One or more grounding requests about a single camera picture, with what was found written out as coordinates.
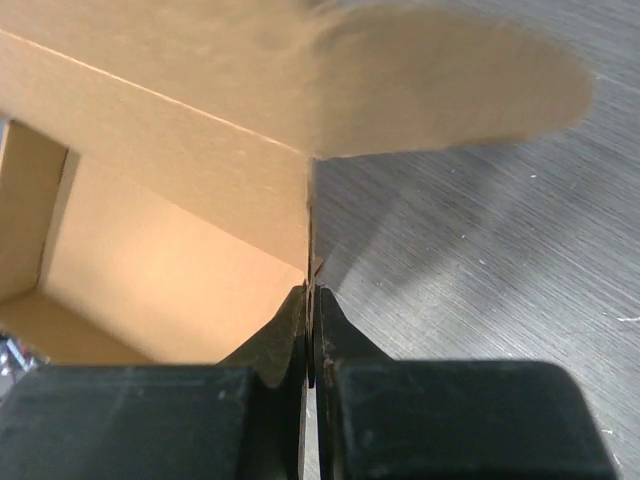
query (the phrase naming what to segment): brushed metal surface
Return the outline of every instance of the brushed metal surface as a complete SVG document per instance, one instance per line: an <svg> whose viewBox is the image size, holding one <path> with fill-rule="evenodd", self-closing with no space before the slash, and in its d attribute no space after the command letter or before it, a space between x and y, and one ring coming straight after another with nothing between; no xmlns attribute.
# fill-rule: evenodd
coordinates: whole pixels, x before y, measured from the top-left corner
<svg viewBox="0 0 640 480"><path fill-rule="evenodd" d="M640 3L433 3L568 39L597 72L593 112L520 146L320 164L322 280L394 357L563 365L623 477L640 478ZM308 417L313 479L313 397Z"/></svg>

